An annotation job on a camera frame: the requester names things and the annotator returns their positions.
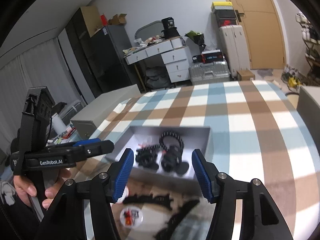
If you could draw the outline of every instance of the human hand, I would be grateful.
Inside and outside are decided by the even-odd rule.
[[[60,170],[57,182],[52,187],[47,188],[45,191],[45,196],[47,197],[47,199],[45,199],[42,202],[42,206],[45,209],[49,208],[52,200],[54,199],[59,189],[63,185],[63,178],[69,178],[70,176],[71,172],[69,170]],[[22,202],[25,203],[27,206],[31,207],[30,201],[28,199],[28,194],[32,197],[35,197],[37,195],[36,187],[33,185],[32,181],[26,178],[25,176],[14,176],[13,184]]]

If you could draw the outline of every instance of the circular sticker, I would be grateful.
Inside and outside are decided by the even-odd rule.
[[[125,207],[120,213],[120,222],[126,228],[137,228],[142,223],[143,215],[140,208]]]

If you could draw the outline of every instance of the metal screw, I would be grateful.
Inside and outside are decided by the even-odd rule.
[[[106,172],[102,172],[99,174],[100,179],[105,179],[106,177],[108,177],[108,174]]]
[[[66,184],[67,186],[72,185],[72,184],[73,184],[73,179],[67,179],[66,182],[65,182],[65,184]]]
[[[256,186],[259,186],[261,184],[261,181],[258,180],[258,179],[254,179],[253,181],[253,184],[256,185]]]
[[[218,174],[218,177],[219,177],[220,179],[225,179],[225,178],[227,177],[227,175],[226,175],[225,173],[223,173],[223,172],[220,172],[220,173]]]

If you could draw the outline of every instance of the black refrigerator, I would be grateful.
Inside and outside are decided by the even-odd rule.
[[[124,26],[103,27],[91,37],[91,44],[96,61],[93,71],[104,93],[132,84],[140,86],[135,68],[124,60],[123,50],[131,47]]]
[[[123,58],[123,50],[132,46],[123,25],[105,26],[90,37],[78,10],[66,31],[81,72],[96,98],[134,84],[143,90],[135,68]]]

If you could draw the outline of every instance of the gray box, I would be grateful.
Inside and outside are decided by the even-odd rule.
[[[211,143],[212,135],[210,133],[210,127],[129,126],[115,143],[113,152],[107,154],[105,158],[111,162],[118,161],[126,148],[131,148],[136,156],[136,150],[141,148],[141,145],[158,144],[160,135],[168,130],[177,132],[184,142],[185,147],[182,154],[182,160],[189,163],[189,170],[187,173],[183,176],[179,176],[175,172],[168,173],[163,171],[161,166],[162,155],[159,153],[157,158],[159,169],[157,171],[138,166],[134,160],[130,177],[144,183],[182,194],[202,196],[199,183],[192,167],[191,155],[194,149],[200,149],[204,156],[206,156],[206,154],[212,154],[213,145]],[[164,143],[166,145],[179,145],[174,138],[170,137],[166,137]]]
[[[300,87],[297,111],[320,152],[320,87]]]
[[[71,122],[81,138],[88,139],[119,103],[139,96],[137,85],[104,93],[76,114]]]

